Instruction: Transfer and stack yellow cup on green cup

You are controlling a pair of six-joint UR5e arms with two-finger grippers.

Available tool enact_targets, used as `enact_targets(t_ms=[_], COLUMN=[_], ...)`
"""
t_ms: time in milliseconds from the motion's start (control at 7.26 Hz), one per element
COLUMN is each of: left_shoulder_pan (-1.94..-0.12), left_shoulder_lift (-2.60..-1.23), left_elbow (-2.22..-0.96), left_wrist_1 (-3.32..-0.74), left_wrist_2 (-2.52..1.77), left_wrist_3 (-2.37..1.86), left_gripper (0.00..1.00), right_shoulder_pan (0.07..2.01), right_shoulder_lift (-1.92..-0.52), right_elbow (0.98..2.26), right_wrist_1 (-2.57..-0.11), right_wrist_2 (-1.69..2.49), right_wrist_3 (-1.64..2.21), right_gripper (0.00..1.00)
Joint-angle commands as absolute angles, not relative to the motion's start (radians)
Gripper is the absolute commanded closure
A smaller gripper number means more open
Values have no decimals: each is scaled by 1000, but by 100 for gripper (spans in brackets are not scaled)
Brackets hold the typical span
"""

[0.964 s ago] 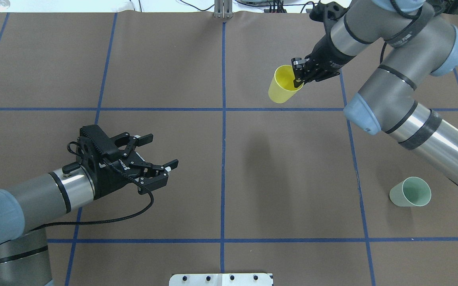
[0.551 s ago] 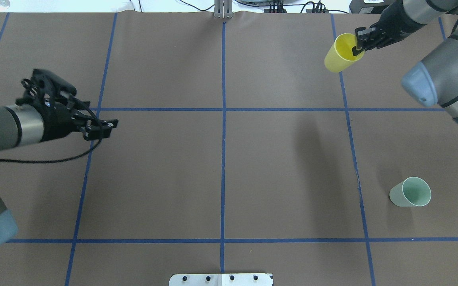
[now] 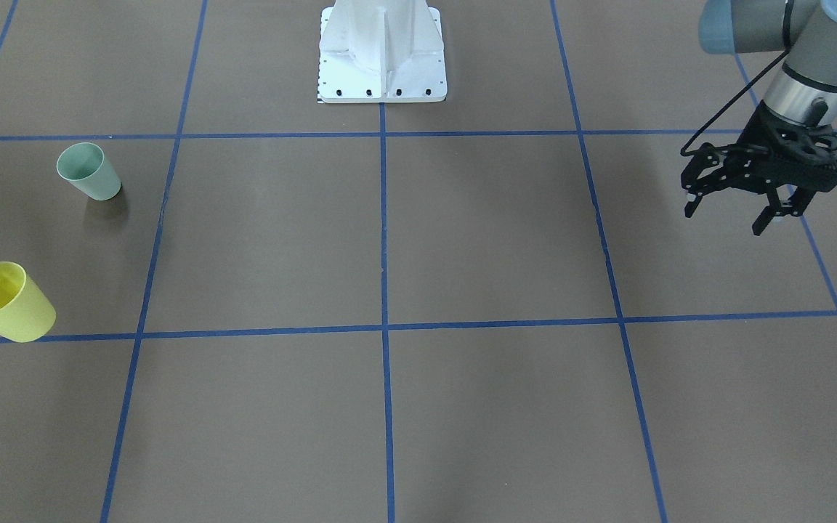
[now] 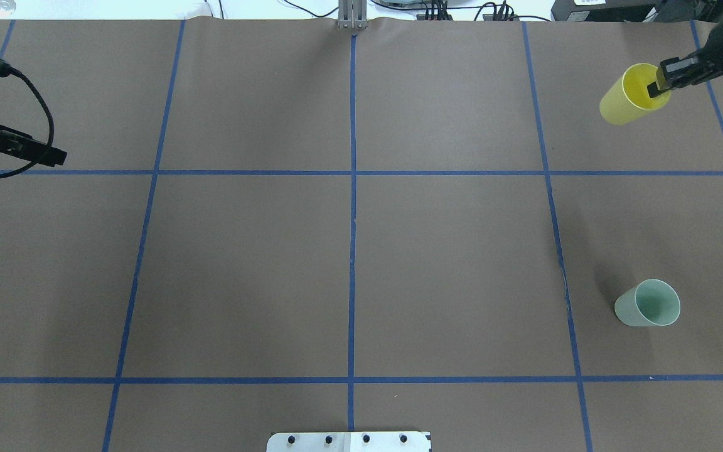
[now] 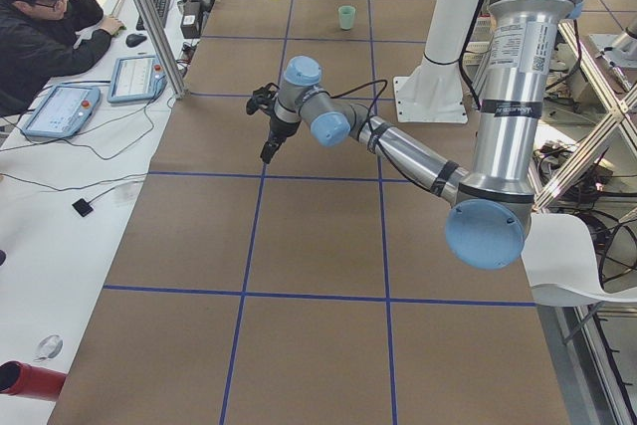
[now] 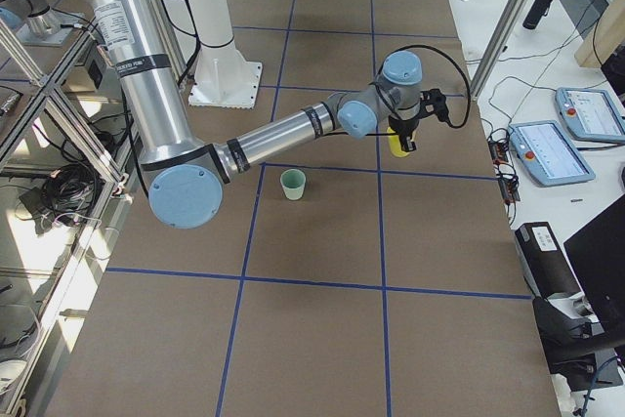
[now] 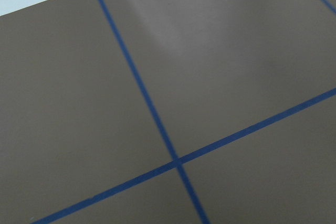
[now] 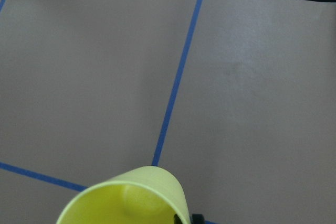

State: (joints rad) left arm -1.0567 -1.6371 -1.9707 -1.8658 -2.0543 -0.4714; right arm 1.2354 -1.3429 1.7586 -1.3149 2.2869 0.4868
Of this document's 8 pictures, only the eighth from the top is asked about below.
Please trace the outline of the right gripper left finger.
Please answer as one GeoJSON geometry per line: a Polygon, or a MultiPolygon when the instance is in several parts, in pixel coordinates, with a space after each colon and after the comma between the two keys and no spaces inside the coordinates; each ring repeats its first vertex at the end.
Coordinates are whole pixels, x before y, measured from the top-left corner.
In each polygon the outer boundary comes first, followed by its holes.
{"type": "Polygon", "coordinates": [[[174,224],[183,224],[177,214],[174,215],[174,224]]]}

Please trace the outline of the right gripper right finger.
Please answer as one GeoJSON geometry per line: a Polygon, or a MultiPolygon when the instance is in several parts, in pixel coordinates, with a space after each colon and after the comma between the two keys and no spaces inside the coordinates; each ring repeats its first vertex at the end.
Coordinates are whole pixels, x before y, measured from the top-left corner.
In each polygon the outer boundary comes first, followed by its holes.
{"type": "Polygon", "coordinates": [[[202,214],[192,214],[191,224],[205,224],[205,218],[202,214]]]}

